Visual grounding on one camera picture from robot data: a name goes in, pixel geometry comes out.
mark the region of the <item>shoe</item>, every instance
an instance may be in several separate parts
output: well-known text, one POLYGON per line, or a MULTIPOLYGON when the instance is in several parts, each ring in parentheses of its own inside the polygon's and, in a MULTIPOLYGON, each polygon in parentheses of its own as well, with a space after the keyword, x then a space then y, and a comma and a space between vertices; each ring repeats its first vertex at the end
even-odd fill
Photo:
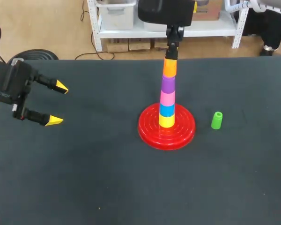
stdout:
POLYGON ((261 52, 259 53, 259 56, 273 56, 274 50, 265 50, 262 48, 261 52))

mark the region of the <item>red base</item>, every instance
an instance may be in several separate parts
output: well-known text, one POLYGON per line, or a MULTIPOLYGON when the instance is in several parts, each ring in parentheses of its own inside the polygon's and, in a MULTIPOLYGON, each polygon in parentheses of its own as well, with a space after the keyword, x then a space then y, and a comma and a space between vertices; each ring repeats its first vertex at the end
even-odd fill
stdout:
POLYGON ((175 105, 175 125, 159 125, 159 103, 149 106, 140 115, 138 131, 142 140, 160 150, 177 150, 186 146, 195 135, 195 120, 181 105, 175 105))

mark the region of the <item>green cup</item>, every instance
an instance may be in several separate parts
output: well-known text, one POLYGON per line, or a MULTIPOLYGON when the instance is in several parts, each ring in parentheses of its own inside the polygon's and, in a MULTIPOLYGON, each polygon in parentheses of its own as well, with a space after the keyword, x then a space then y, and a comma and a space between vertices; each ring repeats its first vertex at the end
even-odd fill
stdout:
POLYGON ((214 118, 212 119, 211 122, 211 128, 214 130, 219 130, 222 125, 222 120, 223 120, 223 113, 215 112, 214 118))

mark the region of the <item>purple ring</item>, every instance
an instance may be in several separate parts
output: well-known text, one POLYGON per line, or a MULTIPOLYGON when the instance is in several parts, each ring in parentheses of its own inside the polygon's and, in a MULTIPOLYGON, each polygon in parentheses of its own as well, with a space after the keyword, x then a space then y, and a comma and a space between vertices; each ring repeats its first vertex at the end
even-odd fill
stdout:
POLYGON ((163 75, 161 90, 166 94, 173 93, 175 91, 175 77, 168 78, 163 75))

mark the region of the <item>cardboard box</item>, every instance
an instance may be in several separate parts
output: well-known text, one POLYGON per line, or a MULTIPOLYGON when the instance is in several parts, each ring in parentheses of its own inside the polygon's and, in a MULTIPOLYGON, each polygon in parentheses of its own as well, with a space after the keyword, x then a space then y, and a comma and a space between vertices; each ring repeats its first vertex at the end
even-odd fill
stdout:
POLYGON ((107 44, 109 53, 123 53, 128 51, 128 39, 110 39, 107 44))
POLYGON ((218 20, 222 9, 222 0, 198 1, 192 20, 218 20))
POLYGON ((148 50, 151 49, 151 40, 149 38, 131 38, 129 39, 129 50, 148 50))
POLYGON ((168 40, 166 38, 156 38, 154 48, 167 49, 168 48, 168 40))

